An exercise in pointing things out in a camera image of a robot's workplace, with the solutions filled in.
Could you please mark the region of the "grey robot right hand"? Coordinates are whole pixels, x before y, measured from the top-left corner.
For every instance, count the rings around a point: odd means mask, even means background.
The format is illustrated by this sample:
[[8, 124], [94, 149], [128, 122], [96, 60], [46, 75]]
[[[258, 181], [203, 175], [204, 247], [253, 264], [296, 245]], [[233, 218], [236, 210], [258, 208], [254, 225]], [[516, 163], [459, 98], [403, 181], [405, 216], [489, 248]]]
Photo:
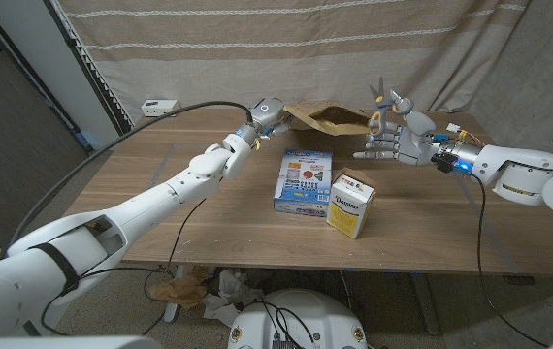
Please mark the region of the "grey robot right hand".
[[413, 165], [431, 165], [439, 143], [433, 142], [436, 124], [426, 114], [414, 111], [414, 103], [393, 89], [384, 97], [371, 86], [376, 97], [376, 112], [368, 121], [367, 151], [355, 152], [356, 159], [397, 159]]

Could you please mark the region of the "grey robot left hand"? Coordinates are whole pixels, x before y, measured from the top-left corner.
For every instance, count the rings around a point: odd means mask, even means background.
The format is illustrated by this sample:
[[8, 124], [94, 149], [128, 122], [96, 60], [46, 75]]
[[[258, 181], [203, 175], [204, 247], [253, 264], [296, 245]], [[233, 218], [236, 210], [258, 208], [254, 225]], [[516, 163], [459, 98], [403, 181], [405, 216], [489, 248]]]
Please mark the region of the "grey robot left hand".
[[290, 113], [278, 98], [263, 98], [249, 108], [251, 120], [236, 132], [249, 145], [256, 139], [282, 136], [290, 130]]

